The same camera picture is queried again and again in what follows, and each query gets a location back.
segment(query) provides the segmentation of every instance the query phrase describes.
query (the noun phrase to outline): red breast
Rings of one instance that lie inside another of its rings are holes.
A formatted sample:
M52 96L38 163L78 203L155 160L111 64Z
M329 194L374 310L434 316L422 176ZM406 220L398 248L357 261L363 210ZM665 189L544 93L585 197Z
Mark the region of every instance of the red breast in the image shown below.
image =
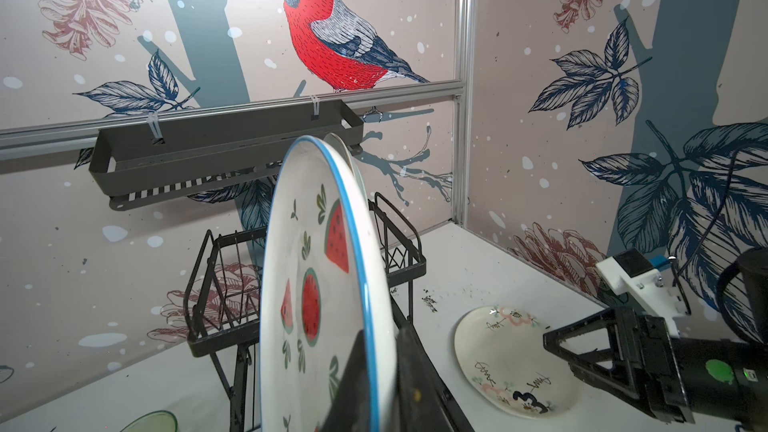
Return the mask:
M333 0L300 0L293 8L284 4L293 48L304 65L335 90L370 89L387 70L348 59L322 43L310 24L325 20L333 12Z

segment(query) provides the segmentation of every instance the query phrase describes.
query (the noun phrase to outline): wall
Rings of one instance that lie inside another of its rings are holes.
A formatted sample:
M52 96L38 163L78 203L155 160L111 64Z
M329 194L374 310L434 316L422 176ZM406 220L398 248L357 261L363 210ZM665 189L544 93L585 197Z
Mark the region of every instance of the wall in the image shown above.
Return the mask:
M452 79L455 0L344 1L415 72ZM281 0L0 7L13 17L0 24L1 128L145 114L159 100L162 111L332 91L298 58ZM381 111L366 118L359 158L368 191L418 229L447 220L452 102ZM268 181L115 212L88 160L82 151L0 162L0 314L9 318L0 326L0 421L182 341L179 291L205 231L269 217ZM252 275L247 255L239 260Z
M608 304L629 299L603 256L677 255L680 330L732 336L717 277L768 242L766 24L765 0L479 0L470 229ZM727 304L749 327L744 297Z

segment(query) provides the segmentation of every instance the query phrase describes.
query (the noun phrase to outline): red bird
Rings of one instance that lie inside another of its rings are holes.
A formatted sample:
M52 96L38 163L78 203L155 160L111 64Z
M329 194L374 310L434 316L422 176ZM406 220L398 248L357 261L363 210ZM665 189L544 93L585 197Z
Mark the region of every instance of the red bird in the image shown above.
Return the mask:
M299 59L336 92L371 89L393 77L428 82L341 0L285 0L285 12Z

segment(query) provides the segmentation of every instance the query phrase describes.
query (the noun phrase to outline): blue rim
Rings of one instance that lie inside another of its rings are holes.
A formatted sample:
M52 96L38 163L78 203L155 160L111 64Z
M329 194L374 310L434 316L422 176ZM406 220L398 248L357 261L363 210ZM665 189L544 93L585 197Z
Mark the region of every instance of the blue rim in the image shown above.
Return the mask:
M288 157L290 156L290 153L293 151L293 148L299 145L302 142L311 142L317 149L319 149L322 153L322 157L328 162L328 167L331 169L331 172L333 174L333 178L336 180L336 184L343 184L341 179L341 173L339 171L339 168L336 166L336 163L333 161L333 158L331 157L331 154L329 150L323 145L322 140L317 139L313 136L302 136L299 137L294 141L294 143L291 145L290 149L288 149L288 152L286 153L285 158L283 159L283 163L287 161ZM275 192L277 192L278 188L280 187L280 177L282 174L278 175L277 177L277 184L275 184ZM362 249L360 248L360 241L358 241L356 238L358 237L358 230L357 230L357 224L355 223L354 216L352 215L352 206L350 205L350 197L347 195L346 190L342 187L339 187L339 194L341 196L341 206L343 207L344 216L347 219L347 224L350 226L350 241L352 243L352 248L355 251L355 264L357 265L357 282L360 286L360 302L362 303L362 320L363 320L363 334L366 338L366 365L368 367L368 381L370 386L370 398L371 398L371 423L370 423L370 431L371 432L379 432L379 381L378 376L376 374L376 351L374 349L374 339L373 339L373 315L371 310L371 298L370 298L370 291L368 288L368 280L366 276L366 267L365 263L363 262L362 258ZM274 205L275 198L272 198L272 205ZM272 222L272 214L274 212L274 208L270 206L270 222ZM267 229L267 238L269 237L269 229ZM264 263L266 263L266 243L264 244ZM259 334L261 335L261 327L262 324L259 324ZM259 350L261 350L261 341L259 341ZM259 352L259 382L261 383L261 352ZM261 399L262 396L259 397L259 417L261 418L261 423L264 423L264 416L261 415Z

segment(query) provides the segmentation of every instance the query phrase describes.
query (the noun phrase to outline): green sticker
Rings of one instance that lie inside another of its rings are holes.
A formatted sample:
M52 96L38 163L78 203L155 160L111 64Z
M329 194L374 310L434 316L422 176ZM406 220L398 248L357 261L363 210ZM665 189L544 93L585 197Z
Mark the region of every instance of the green sticker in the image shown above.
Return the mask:
M734 370L722 360L707 360L706 371L710 373L713 379L719 382L734 383Z

